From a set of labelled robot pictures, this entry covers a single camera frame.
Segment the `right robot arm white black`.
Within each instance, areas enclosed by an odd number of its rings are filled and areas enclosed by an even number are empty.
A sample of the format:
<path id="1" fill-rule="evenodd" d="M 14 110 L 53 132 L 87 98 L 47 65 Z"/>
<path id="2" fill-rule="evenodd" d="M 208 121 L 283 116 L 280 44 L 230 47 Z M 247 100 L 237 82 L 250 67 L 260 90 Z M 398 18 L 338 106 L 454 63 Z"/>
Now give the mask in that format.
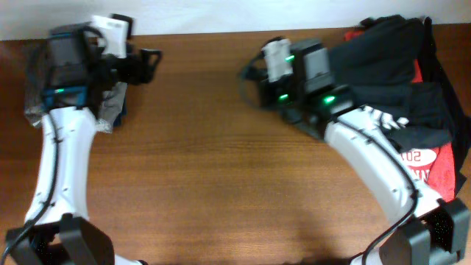
<path id="1" fill-rule="evenodd" d="M 335 149 L 355 170 L 389 220 L 389 228 L 349 264 L 456 264 L 464 258 L 470 211 L 459 199 L 444 197 L 403 162 L 400 145 L 388 138 L 409 126 L 372 104 L 343 77 L 363 74 L 358 61 L 337 58 L 318 40 L 269 41 L 242 80 L 257 82 L 260 108 L 278 112 L 287 123 Z"/>

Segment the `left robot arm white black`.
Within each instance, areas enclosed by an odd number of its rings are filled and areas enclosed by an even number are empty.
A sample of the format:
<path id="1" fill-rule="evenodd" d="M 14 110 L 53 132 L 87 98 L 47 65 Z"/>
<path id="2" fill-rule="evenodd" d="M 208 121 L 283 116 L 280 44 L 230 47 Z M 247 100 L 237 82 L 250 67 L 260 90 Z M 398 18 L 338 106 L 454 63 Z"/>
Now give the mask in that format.
<path id="1" fill-rule="evenodd" d="M 110 42 L 87 24 L 60 26 L 30 57 L 47 59 L 40 87 L 43 143 L 38 182 L 21 227 L 7 231 L 3 258 L 17 264 L 127 264 L 110 237 L 91 224 L 88 163 L 103 93 L 120 82 L 152 81 L 163 53 L 108 54 Z"/>

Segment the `dark green Nike t-shirt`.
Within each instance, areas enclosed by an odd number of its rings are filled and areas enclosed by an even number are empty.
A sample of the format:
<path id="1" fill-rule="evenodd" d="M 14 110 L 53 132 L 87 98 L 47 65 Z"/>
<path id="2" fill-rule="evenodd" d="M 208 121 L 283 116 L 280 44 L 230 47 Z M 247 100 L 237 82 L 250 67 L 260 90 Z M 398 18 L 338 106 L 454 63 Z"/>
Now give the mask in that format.
<path id="1" fill-rule="evenodd" d="M 441 85 L 415 82 L 424 40 L 418 18 L 395 15 L 329 51 L 330 68 L 349 85 L 358 105 L 379 110 L 375 123 L 399 152 L 433 149 L 453 140 L 453 124 Z"/>

